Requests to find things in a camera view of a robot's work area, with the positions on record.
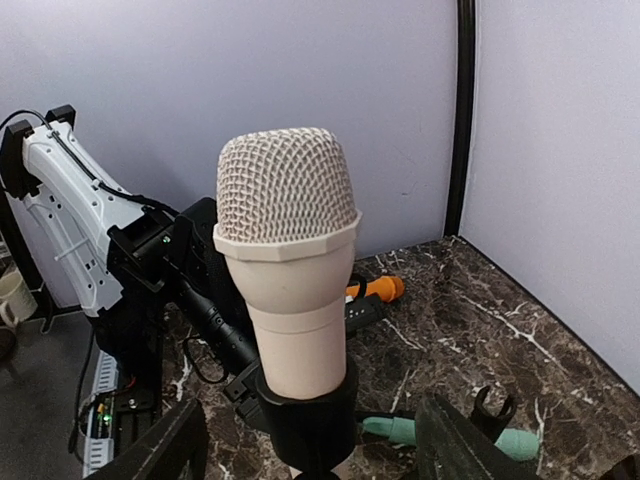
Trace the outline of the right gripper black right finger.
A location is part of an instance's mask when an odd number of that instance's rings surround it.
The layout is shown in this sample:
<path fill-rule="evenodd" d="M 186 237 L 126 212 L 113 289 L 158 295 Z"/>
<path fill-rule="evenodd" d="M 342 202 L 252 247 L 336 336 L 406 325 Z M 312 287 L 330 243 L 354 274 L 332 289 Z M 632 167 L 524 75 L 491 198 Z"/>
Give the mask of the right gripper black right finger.
<path fill-rule="evenodd" d="M 428 394 L 418 404 L 415 421 L 418 429 L 416 468 L 420 479 L 493 479 L 526 480 L 537 475 L 512 460 L 489 441 L 484 445 L 472 440 L 471 446 L 444 434 L 444 440 L 429 440 L 428 431 L 447 430 L 450 426 L 475 427 L 449 401 L 439 394 Z"/>

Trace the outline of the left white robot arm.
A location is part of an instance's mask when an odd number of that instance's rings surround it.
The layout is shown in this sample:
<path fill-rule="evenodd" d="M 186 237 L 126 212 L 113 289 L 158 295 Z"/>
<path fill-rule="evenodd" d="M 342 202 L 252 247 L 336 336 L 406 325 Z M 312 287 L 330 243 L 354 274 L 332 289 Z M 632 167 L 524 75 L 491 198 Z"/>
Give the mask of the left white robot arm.
<path fill-rule="evenodd" d="M 216 202 L 177 210 L 119 185 L 80 145 L 68 105 L 1 124 L 1 183 L 49 235 L 99 347 L 139 382 L 159 375 L 152 337 L 174 304 L 225 374 L 258 361 L 244 301 L 213 245 Z"/>

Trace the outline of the stand holding cream microphone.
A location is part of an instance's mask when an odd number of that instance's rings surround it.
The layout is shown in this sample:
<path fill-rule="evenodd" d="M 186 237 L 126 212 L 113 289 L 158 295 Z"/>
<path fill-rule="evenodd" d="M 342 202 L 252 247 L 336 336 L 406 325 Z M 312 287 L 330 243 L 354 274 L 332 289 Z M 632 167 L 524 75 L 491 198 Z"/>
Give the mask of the stand holding cream microphone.
<path fill-rule="evenodd" d="M 358 368 L 347 360 L 345 379 L 325 395 L 296 400 L 272 392 L 259 361 L 224 388 L 236 415 L 270 437 L 276 456 L 303 473 L 327 473 L 352 454 L 357 437 Z"/>

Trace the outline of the cream white toy microphone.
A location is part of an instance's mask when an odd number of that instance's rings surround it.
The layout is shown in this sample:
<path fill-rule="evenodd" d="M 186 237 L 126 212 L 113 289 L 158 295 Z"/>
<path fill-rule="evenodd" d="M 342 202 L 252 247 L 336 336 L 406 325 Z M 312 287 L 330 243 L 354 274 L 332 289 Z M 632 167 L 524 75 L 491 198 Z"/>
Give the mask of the cream white toy microphone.
<path fill-rule="evenodd" d="M 309 400 L 346 376 L 345 293 L 361 211 L 327 129 L 238 136 L 217 164 L 213 242 L 243 297 L 270 390 Z"/>

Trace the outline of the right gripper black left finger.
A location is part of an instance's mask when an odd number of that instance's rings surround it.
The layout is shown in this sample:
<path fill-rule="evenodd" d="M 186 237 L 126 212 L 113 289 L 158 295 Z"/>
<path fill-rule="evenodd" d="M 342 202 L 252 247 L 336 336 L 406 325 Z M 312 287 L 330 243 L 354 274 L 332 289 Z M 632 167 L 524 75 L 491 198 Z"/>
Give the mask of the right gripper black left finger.
<path fill-rule="evenodd" d="M 196 398 L 176 404 L 122 455 L 88 476 L 95 480 L 205 478 L 209 435 Z"/>

